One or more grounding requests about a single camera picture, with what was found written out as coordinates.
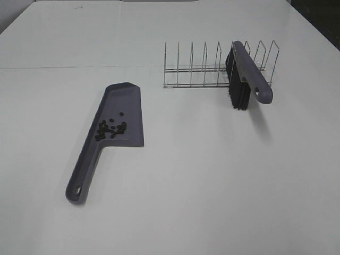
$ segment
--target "dustpan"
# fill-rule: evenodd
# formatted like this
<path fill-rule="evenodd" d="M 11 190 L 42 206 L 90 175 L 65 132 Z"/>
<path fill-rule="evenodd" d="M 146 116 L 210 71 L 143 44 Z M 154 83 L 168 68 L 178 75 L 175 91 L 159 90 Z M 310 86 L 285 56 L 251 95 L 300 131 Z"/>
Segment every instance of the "dustpan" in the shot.
<path fill-rule="evenodd" d="M 99 139 L 99 126 L 106 122 L 108 126 L 126 123 L 126 129 Z M 104 92 L 66 188 L 70 203 L 86 201 L 99 153 L 107 146 L 144 146 L 140 88 L 129 82 L 110 85 Z"/>

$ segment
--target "white table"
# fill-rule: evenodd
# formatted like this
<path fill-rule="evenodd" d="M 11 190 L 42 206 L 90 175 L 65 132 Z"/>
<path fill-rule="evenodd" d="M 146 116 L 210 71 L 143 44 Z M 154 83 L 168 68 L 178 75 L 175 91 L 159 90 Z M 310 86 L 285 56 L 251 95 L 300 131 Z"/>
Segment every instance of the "white table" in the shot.
<path fill-rule="evenodd" d="M 271 105 L 163 89 L 165 40 L 233 39 L 279 43 Z M 1 254 L 340 253 L 340 54 L 285 1 L 37 2 L 0 56 Z M 124 81 L 145 146 L 105 148 L 72 205 L 100 99 Z"/>

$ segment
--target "wall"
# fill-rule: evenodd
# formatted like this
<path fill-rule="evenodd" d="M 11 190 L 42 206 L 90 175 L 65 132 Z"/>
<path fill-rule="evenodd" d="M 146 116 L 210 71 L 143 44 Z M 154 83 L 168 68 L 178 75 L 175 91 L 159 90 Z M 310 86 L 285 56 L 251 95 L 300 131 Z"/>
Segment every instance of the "wall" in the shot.
<path fill-rule="evenodd" d="M 0 33 L 2 33 L 34 0 L 0 0 Z"/>

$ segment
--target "metal wire rack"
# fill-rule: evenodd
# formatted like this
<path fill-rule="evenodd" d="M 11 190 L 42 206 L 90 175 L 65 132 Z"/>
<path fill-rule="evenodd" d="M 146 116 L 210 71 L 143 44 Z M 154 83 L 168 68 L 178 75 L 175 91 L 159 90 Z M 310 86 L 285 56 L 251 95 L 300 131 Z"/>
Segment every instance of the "metal wire rack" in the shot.
<path fill-rule="evenodd" d="M 273 45 L 277 49 L 274 64 L 271 68 L 267 68 L 268 60 L 272 59 L 271 53 Z M 244 47 L 246 48 L 248 54 L 251 54 L 251 48 L 248 41 L 244 42 Z M 180 65 L 180 43 L 177 44 L 177 58 L 176 65 L 167 66 L 167 43 L 165 42 L 164 50 L 164 88 L 227 88 L 229 87 L 228 76 L 226 74 L 226 68 L 224 61 L 221 63 L 222 59 L 222 49 L 220 42 L 217 43 L 217 50 L 215 55 L 214 64 L 207 64 L 208 59 L 208 47 L 207 43 L 204 43 L 202 63 L 194 65 L 194 46 L 191 42 L 190 59 L 189 65 Z M 263 55 L 260 61 L 257 61 L 257 57 L 260 51 L 263 51 Z M 268 84 L 271 86 L 273 82 L 273 75 L 278 59 L 280 48 L 273 40 L 270 44 L 269 51 L 267 53 L 267 48 L 265 44 L 260 40 L 257 44 L 255 55 L 252 58 L 256 63 L 257 67 L 261 71 L 262 75 L 267 80 Z"/>

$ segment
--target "hand brush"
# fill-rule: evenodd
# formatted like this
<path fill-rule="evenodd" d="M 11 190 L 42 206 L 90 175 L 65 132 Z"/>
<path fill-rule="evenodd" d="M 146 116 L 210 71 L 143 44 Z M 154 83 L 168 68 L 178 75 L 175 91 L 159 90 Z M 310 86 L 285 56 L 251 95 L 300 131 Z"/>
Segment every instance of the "hand brush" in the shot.
<path fill-rule="evenodd" d="M 235 109 L 246 110 L 250 91 L 257 101 L 270 104 L 273 91 L 240 41 L 235 41 L 226 60 L 229 95 Z"/>

